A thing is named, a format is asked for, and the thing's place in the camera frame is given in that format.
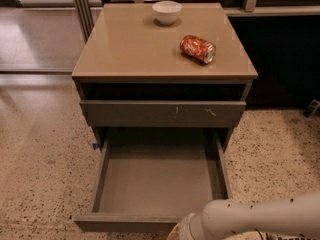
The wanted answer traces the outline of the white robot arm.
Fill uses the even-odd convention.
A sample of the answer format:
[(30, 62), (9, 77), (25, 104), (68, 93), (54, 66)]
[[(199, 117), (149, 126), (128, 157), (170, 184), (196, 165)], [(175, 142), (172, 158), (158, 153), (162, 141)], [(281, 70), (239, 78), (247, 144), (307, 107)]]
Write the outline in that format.
[(166, 240), (224, 240), (253, 231), (319, 240), (320, 193), (252, 204), (214, 200), (185, 216)]

